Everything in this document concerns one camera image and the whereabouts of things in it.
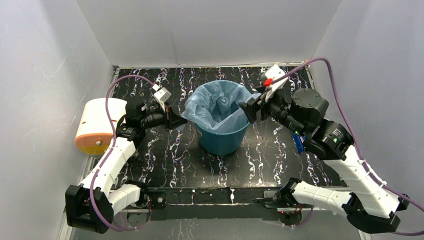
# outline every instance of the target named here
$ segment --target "tabletop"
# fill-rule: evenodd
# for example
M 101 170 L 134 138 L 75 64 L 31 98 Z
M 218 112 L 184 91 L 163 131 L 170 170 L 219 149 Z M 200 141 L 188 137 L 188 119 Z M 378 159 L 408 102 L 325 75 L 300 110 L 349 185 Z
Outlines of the tabletop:
M 196 88 L 215 80 L 234 81 L 251 93 L 260 85 L 259 76 L 269 66 L 133 68 L 120 69 L 118 76 L 144 76 L 168 89 L 173 110 L 180 113 Z M 281 66 L 288 72 L 294 66 Z M 311 88 L 308 70 L 290 77 L 283 89 L 287 97 L 295 90 Z M 129 78 L 114 88 L 113 97 L 129 103 L 155 102 L 149 84 Z M 153 188 L 279 187 L 290 177 L 320 187 L 343 186 L 338 174 L 308 152 L 298 153 L 290 131 L 272 118 L 251 124 L 240 147 L 220 157 L 208 153 L 198 141 L 195 128 L 165 131 L 150 128 L 137 153 L 120 171 L 113 188 L 127 180 L 147 183 Z

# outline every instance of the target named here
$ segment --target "trash can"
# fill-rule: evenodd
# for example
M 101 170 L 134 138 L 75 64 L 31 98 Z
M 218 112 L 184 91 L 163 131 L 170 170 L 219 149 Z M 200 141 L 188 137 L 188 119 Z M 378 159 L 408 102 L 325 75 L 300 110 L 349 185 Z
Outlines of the trash can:
M 236 82 L 211 81 L 193 92 L 181 116 L 194 122 L 204 149 L 224 156 L 234 152 L 243 141 L 250 123 L 239 103 L 251 96 L 245 86 Z

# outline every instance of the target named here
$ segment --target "wall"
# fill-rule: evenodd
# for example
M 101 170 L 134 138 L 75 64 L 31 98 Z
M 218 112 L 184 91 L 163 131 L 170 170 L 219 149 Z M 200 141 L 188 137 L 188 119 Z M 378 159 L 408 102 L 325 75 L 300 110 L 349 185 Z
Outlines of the wall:
M 421 0 L 343 0 L 314 54 L 332 63 L 341 103 L 368 162 L 391 187 L 422 204 L 423 23 Z M 313 63 L 311 71 L 317 90 L 330 100 L 327 115 L 343 122 L 325 65 Z M 424 214 L 414 206 L 399 216 L 400 231 L 423 230 Z
M 6 0 L 0 66 L 0 239 L 56 239 L 87 159 L 77 126 L 112 65 L 75 0 Z
M 312 57 L 341 0 L 77 0 L 113 65 L 216 66 Z

